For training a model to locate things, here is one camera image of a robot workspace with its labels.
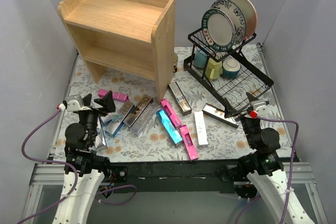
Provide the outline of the white toothpaste box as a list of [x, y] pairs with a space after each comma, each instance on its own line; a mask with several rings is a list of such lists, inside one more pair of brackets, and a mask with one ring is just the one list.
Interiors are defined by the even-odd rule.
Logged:
[[195, 125], [196, 125], [196, 131], [197, 131], [198, 145], [201, 147], [207, 146], [208, 140], [207, 140], [207, 133], [206, 133], [206, 126], [205, 126], [203, 111], [195, 111], [194, 118], [195, 118]]

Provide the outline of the silver Protefix toothpaste box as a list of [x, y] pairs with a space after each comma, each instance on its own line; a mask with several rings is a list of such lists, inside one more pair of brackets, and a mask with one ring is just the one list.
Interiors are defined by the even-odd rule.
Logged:
[[149, 104], [131, 126], [130, 131], [135, 135], [140, 136], [146, 125], [153, 118], [154, 113], [157, 111], [157, 107], [156, 104]]

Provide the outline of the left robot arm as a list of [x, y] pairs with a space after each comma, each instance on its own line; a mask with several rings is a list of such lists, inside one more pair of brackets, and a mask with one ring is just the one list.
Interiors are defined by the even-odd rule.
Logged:
[[54, 223], [86, 223], [95, 192], [100, 183], [112, 175], [109, 159], [98, 156], [92, 149], [98, 135], [99, 117], [115, 111], [112, 92], [94, 99], [99, 108], [93, 108], [92, 101], [91, 94], [73, 95], [57, 107], [77, 114], [79, 121], [70, 124], [65, 131], [64, 183]]

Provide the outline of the yellow mug behind shelf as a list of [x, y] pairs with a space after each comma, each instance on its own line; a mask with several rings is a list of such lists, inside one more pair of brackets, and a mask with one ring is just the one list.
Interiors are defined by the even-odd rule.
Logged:
[[173, 61], [174, 61], [174, 65], [173, 65], [173, 72], [176, 73], [177, 72], [177, 63], [178, 63], [178, 55], [176, 53], [174, 53], [173, 55]]

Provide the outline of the silver black RO toothpaste box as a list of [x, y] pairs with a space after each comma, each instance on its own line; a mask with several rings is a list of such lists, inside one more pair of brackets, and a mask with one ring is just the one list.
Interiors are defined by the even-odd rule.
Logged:
[[211, 104], [206, 103], [205, 106], [202, 109], [203, 113], [205, 115], [210, 116], [213, 119], [216, 119], [228, 126], [231, 126], [235, 129], [239, 127], [239, 122], [236, 121], [233, 117], [226, 118], [225, 111], [222, 109], [219, 109]]

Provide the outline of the silver blue RO toothpaste box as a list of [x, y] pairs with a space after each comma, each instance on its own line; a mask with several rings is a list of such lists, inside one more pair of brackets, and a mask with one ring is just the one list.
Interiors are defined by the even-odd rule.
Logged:
[[126, 101], [123, 106], [119, 109], [118, 113], [113, 115], [110, 123], [105, 127], [105, 132], [113, 137], [116, 137], [117, 133], [120, 131], [124, 124], [124, 119], [129, 113], [134, 109], [134, 104], [130, 101]]

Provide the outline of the cyan toothpaste box left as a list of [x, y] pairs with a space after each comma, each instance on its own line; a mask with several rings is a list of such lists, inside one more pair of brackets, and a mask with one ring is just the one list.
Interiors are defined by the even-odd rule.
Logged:
[[98, 152], [107, 149], [106, 137], [104, 134], [103, 123], [101, 117], [98, 117], [97, 136], [95, 141], [95, 148]]

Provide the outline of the cyan toothpaste box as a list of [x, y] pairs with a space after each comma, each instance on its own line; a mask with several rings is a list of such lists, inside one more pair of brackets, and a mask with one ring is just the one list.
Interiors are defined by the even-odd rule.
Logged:
[[179, 132], [175, 129], [175, 127], [171, 123], [169, 117], [166, 115], [164, 110], [163, 109], [158, 110], [156, 113], [156, 116], [161, 122], [161, 124], [163, 125], [163, 127], [165, 128], [165, 130], [167, 131], [174, 145], [180, 144], [183, 139], [181, 135], [179, 134]]
[[98, 152], [107, 149], [106, 137], [104, 134], [103, 123], [101, 117], [98, 117], [97, 136], [95, 141], [95, 148]]

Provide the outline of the teal and white bowl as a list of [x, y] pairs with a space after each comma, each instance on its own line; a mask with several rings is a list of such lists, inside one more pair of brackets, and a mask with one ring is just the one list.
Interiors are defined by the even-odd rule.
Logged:
[[240, 63], [233, 58], [226, 58], [222, 63], [222, 76], [225, 78], [236, 78], [241, 70]]

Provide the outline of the brown silver RO toothpaste box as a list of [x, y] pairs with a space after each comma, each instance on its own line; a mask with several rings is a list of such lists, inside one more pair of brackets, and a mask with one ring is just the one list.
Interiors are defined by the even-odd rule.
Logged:
[[141, 113], [153, 102], [153, 98], [144, 94], [141, 100], [137, 103], [133, 111], [125, 118], [124, 123], [126, 126], [131, 127]]

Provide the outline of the floral table mat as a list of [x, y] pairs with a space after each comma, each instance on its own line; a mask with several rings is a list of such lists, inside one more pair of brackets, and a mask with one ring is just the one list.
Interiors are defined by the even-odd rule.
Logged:
[[[186, 96], [193, 112], [201, 111], [206, 103], [217, 108], [221, 104], [187, 71], [183, 61], [190, 56], [191, 47], [176, 47], [178, 55], [177, 73], [173, 80], [178, 83]], [[81, 58], [77, 58], [70, 83], [70, 95], [96, 95], [100, 89], [124, 93], [132, 103], [138, 103], [144, 94], [155, 95], [153, 81], [125, 72], [108, 69], [98, 83], [95, 83]], [[278, 122], [281, 117], [279, 106], [272, 91], [264, 93], [263, 98], [269, 101], [270, 111], [262, 127], [271, 127], [280, 135], [280, 157], [289, 157], [291, 138], [286, 127]], [[200, 159], [236, 159], [250, 153], [243, 129], [228, 126], [209, 116], [204, 117], [208, 145], [196, 148]], [[116, 137], [106, 136], [108, 148], [102, 151], [114, 162], [151, 162], [151, 161], [186, 161], [188, 153], [183, 143], [174, 145], [161, 122], [153, 117], [140, 136], [135, 135], [127, 126], [123, 126]]]

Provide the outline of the yellow green mug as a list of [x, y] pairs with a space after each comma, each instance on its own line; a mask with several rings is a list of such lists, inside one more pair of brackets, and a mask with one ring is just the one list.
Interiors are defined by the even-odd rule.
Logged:
[[218, 79], [223, 74], [223, 67], [221, 62], [216, 62], [212, 58], [209, 58], [208, 64], [205, 70], [205, 75], [209, 81]]

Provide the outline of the cyan toothpaste box centre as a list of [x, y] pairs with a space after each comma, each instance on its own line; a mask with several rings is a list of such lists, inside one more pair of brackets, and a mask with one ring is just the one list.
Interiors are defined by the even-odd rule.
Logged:
[[171, 123], [169, 117], [166, 115], [164, 110], [163, 109], [158, 110], [156, 113], [156, 116], [161, 122], [161, 124], [163, 125], [163, 127], [165, 128], [165, 130], [167, 131], [174, 145], [180, 144], [183, 139], [181, 135], [179, 134], [179, 132], [175, 129], [175, 127]]

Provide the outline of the green rimmed white plate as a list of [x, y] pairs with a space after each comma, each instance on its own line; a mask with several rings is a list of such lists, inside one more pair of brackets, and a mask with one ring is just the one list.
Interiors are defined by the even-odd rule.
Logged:
[[203, 35], [208, 45], [220, 52], [229, 51], [234, 45], [234, 25], [228, 15], [220, 9], [207, 10], [201, 22]]

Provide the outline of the beige and pink plate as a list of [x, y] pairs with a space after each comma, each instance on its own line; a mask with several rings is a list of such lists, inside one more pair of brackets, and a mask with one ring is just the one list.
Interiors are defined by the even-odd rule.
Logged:
[[258, 16], [257, 11], [250, 0], [230, 0], [235, 3], [243, 13], [246, 21], [245, 39], [251, 37], [257, 27]]

